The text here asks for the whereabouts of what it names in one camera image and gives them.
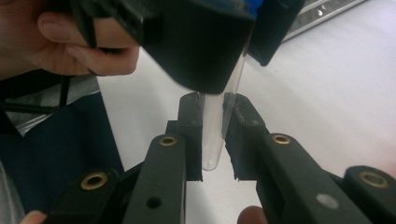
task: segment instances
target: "white table surface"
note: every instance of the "white table surface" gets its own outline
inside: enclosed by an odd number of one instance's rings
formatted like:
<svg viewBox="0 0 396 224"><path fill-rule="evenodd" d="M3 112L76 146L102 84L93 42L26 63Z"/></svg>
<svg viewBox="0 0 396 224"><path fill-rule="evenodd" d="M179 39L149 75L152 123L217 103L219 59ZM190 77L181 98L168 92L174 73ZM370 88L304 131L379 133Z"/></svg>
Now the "white table surface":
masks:
<svg viewBox="0 0 396 224"><path fill-rule="evenodd" d="M152 138L177 119L180 96L142 50L126 77L99 77L125 169L141 162ZM396 1L370 0L279 48L267 67L247 57L239 93L256 106L272 133L295 137L336 175L369 165L396 177ZM260 204L254 182L233 180L223 149L204 182L187 185L187 223L236 223Z"/></svg>

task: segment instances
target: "dark blue fabric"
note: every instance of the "dark blue fabric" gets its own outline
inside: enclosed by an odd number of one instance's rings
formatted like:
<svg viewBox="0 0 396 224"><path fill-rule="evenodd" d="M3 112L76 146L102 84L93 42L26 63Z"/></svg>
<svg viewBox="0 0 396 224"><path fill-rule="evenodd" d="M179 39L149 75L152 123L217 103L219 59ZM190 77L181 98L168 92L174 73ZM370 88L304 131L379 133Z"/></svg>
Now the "dark blue fabric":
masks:
<svg viewBox="0 0 396 224"><path fill-rule="evenodd" d="M50 211L68 183L91 168L123 172L100 93L63 107L24 137L1 134L0 160L25 212Z"/></svg>

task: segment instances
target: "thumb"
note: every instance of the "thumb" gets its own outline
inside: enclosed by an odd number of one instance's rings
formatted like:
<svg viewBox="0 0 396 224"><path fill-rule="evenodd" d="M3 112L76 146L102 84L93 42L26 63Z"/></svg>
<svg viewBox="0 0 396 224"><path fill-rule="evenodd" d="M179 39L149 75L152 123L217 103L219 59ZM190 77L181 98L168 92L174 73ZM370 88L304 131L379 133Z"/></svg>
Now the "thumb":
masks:
<svg viewBox="0 0 396 224"><path fill-rule="evenodd" d="M68 45L67 52L99 76L129 75L136 69L139 47L103 52L100 49Z"/></svg>
<svg viewBox="0 0 396 224"><path fill-rule="evenodd" d="M262 208L250 206L241 212L237 224L268 224L268 222Z"/></svg>
<svg viewBox="0 0 396 224"><path fill-rule="evenodd" d="M46 215L39 211L30 212L21 222L21 224L41 224L45 219Z"/></svg>
<svg viewBox="0 0 396 224"><path fill-rule="evenodd" d="M114 18L94 19L93 23L98 47L126 49L138 46ZM78 30L76 21L69 15L44 12L39 16L37 25L41 34L53 42L88 46Z"/></svg>

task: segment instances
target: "silver circular mark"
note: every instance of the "silver circular mark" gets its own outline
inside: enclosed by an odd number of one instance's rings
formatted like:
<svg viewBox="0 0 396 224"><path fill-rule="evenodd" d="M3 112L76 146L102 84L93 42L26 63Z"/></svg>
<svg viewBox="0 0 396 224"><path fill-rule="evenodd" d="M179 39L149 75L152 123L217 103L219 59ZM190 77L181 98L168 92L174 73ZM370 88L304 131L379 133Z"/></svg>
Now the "silver circular mark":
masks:
<svg viewBox="0 0 396 224"><path fill-rule="evenodd" d="M340 206L338 201L334 199L333 196L325 193L319 193L317 195L317 201L330 209L337 209Z"/></svg>
<svg viewBox="0 0 396 224"><path fill-rule="evenodd" d="M257 120L255 120L255 119L253 119L253 120L249 121L248 124L251 124L251 125L258 125L259 122L258 122Z"/></svg>

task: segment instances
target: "transparent cylinder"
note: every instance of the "transparent cylinder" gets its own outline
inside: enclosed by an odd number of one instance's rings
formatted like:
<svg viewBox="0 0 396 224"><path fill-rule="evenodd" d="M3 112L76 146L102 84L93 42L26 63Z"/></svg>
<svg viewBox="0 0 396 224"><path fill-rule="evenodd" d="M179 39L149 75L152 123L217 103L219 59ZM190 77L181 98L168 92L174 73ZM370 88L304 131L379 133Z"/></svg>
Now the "transparent cylinder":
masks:
<svg viewBox="0 0 396 224"><path fill-rule="evenodd" d="M244 52L239 57L222 94L202 94L202 97L204 97L202 168L206 171L214 170L218 166L245 63L245 55Z"/></svg>

